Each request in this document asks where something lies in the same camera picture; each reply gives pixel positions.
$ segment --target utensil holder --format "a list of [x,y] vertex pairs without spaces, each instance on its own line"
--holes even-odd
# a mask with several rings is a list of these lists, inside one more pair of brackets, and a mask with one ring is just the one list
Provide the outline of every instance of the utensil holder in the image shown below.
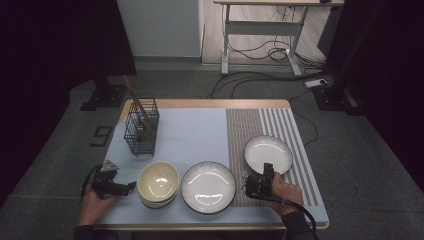
[[138,101],[144,108],[143,114],[137,104],[130,106],[128,118],[125,122],[124,138],[132,154],[155,154],[157,129],[159,126],[159,111],[155,98],[139,98]]

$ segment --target white wall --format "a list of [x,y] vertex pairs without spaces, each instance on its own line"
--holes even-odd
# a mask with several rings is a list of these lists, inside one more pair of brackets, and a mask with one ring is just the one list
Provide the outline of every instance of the white wall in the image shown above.
[[203,0],[117,2],[134,56],[201,56]]

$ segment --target human hand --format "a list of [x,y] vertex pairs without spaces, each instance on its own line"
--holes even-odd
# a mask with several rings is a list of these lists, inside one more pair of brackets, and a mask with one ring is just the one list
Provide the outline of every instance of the human hand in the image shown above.
[[87,185],[82,199],[82,210],[78,226],[94,225],[119,198],[120,196],[112,196],[103,200],[93,191],[91,185]]
[[[295,202],[301,206],[303,205],[302,189],[297,185],[284,182],[279,172],[274,172],[272,194],[280,198]],[[286,204],[271,201],[268,201],[267,204],[280,216],[298,211],[297,208]]]

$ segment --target striped cloth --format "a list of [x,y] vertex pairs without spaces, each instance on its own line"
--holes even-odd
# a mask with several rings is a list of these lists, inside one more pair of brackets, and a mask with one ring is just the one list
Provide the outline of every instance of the striped cloth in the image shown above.
[[293,166],[285,173],[286,182],[303,189],[303,201],[307,206],[324,205],[302,144],[293,113],[289,108],[277,109],[227,109],[227,134],[230,170],[237,182],[232,207],[265,206],[264,201],[250,199],[242,191],[244,177],[255,172],[244,159],[244,147],[253,137],[269,135],[287,143],[293,152]]

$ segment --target sleeve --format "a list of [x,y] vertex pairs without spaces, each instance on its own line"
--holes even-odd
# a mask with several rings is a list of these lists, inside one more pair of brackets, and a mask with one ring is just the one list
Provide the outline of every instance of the sleeve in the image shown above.
[[287,228],[288,240],[315,240],[314,233],[302,212],[297,211],[281,217]]
[[74,240],[93,240],[94,226],[85,225],[74,228]]

